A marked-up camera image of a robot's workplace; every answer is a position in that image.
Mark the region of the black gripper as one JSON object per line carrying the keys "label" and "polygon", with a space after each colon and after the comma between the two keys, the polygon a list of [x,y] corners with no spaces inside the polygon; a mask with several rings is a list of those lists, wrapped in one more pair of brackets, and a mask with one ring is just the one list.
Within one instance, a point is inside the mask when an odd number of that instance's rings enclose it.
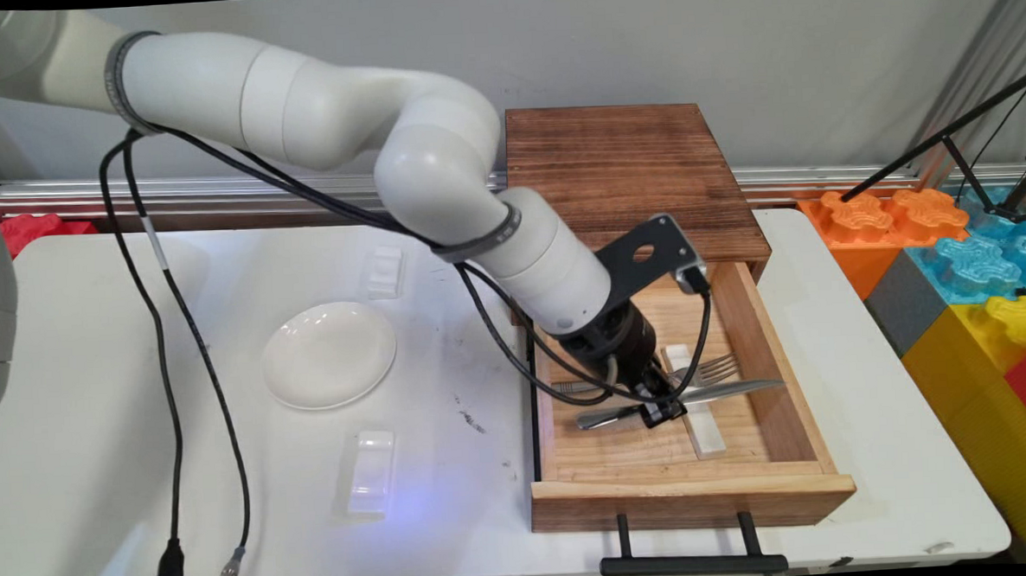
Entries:
{"label": "black gripper", "polygon": [[621,304],[580,331],[559,338],[560,346],[581,367],[608,385],[653,399],[639,405],[643,426],[654,428],[680,419],[687,407],[678,398],[678,381],[655,358],[657,334],[633,304]]}

